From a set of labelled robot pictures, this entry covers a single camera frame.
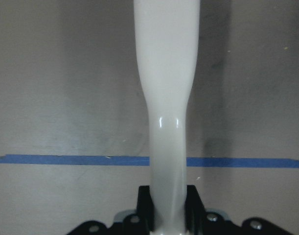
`blue tape strip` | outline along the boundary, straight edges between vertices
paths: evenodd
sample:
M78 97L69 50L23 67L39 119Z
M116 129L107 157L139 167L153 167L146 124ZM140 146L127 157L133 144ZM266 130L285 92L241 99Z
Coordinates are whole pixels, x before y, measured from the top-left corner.
M0 164L149 166L149 157L6 155ZM271 158L187 158L187 166L299 168L299 160Z

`blue painter's tape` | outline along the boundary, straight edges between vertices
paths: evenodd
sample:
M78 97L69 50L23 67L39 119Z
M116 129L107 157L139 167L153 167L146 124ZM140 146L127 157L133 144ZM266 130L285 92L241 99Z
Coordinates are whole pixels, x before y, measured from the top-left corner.
M6 155L0 164L149 166L149 157ZM271 158L187 158L187 166L299 168L299 160Z

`black bracket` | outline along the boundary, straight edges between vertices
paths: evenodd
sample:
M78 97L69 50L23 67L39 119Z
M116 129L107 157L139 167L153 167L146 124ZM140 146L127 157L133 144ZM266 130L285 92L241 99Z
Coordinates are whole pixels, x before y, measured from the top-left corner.
M187 186L185 222L192 235L292 235L261 218L247 219L239 227L216 212L206 211L194 185ZM154 205L149 186L140 186L136 213L110 228L98 221L87 221L67 235L149 235L153 228Z

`gray floor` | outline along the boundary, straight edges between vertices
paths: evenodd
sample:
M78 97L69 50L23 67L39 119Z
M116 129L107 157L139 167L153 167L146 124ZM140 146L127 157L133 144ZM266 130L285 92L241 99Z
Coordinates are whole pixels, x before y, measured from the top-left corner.
M133 1L0 0L5 154L149 155ZM299 0L202 1L187 154L299 160ZM75 180L84 169L96 188ZM109 223L134 207L148 183L142 169L0 165L0 234L62 234L88 217ZM190 168L207 205L299 234L299 170L217 170L225 173L213 179L215 169ZM102 206L90 207L98 188Z

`white glossy handle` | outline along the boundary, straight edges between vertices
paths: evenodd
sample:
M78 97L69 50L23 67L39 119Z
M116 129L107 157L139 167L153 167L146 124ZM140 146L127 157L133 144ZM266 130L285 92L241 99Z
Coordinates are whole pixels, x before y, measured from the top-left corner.
M199 0L134 0L138 71L150 126L155 231L183 234L185 116L199 36Z

